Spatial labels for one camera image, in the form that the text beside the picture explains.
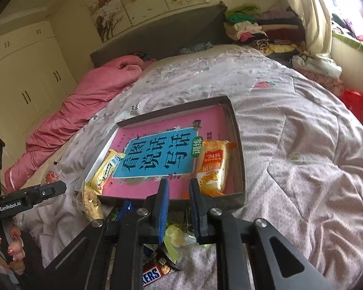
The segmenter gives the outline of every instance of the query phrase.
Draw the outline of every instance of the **curtain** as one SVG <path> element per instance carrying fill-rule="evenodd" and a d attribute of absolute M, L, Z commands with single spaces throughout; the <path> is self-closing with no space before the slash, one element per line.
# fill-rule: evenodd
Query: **curtain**
<path fill-rule="evenodd" d="M 331 15 L 323 0 L 287 0 L 305 28 L 307 51 L 315 55 L 331 53 Z"/>

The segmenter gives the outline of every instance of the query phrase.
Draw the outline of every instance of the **headboard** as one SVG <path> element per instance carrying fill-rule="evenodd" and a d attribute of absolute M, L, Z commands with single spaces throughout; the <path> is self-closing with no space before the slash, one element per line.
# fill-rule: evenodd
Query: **headboard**
<path fill-rule="evenodd" d="M 148 23 L 93 52 L 91 61 L 97 68 L 135 51 L 160 60 L 178 55 L 181 48 L 202 42 L 211 42 L 213 45 L 231 43 L 223 27 L 226 9 L 225 4 L 220 2 Z"/>

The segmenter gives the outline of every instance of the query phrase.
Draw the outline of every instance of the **metal bolt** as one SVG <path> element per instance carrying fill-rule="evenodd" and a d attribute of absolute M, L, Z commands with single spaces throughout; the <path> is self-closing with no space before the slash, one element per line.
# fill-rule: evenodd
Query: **metal bolt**
<path fill-rule="evenodd" d="M 149 214 L 149 211 L 146 208 L 139 208 L 137 210 L 137 214 L 140 215 L 140 216 L 146 216 L 146 215 Z"/>
<path fill-rule="evenodd" d="M 222 209 L 220 209 L 220 208 L 211 208 L 210 213 L 213 216 L 220 216 L 222 214 Z"/>
<path fill-rule="evenodd" d="M 267 226 L 267 221 L 264 218 L 258 218 L 256 220 L 256 225 L 260 226 L 261 228 L 265 228 Z"/>
<path fill-rule="evenodd" d="M 101 227 L 103 224 L 104 224 L 104 222 L 103 222 L 103 220 L 102 220 L 102 219 L 94 219 L 94 220 L 91 222 L 91 225 L 92 225 L 94 228 L 99 228 L 99 227 Z"/>

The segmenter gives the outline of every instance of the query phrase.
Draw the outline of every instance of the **wall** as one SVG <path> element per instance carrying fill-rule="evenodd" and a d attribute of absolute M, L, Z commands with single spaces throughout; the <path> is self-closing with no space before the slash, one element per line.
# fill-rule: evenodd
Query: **wall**
<path fill-rule="evenodd" d="M 57 36 L 59 46 L 63 56 L 79 83 L 82 76 L 93 68 L 90 54 L 102 48 L 107 42 L 103 43 L 95 29 L 89 11 L 86 7 L 88 0 L 68 0 L 61 8 L 49 17 L 51 26 Z M 217 4 L 221 0 L 210 0 L 210 4 Z M 262 10 L 285 9 L 287 0 L 222 0 L 228 7 L 234 7 L 246 2 L 254 2 L 260 5 Z M 122 36 L 131 30 L 145 25 L 150 21 L 168 16 L 187 9 L 207 6 L 200 4 L 193 7 L 179 9 L 167 14 L 159 15 L 138 26 L 127 29 L 118 36 Z"/>
<path fill-rule="evenodd" d="M 331 57 L 343 69 L 345 86 L 363 92 L 363 52 L 333 38 Z"/>

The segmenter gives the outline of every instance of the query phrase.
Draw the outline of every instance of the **hand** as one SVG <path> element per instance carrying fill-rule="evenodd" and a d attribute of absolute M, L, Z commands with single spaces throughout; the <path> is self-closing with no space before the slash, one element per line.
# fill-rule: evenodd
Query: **hand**
<path fill-rule="evenodd" d="M 10 232 L 12 239 L 14 240 L 9 246 L 7 253 L 12 256 L 13 262 L 9 265 L 0 257 L 0 273 L 7 274 L 14 270 L 16 274 L 22 275 L 24 273 L 24 263 L 23 259 L 25 257 L 25 252 L 23 250 L 23 240 L 20 237 L 21 232 L 18 227 L 13 226 Z"/>

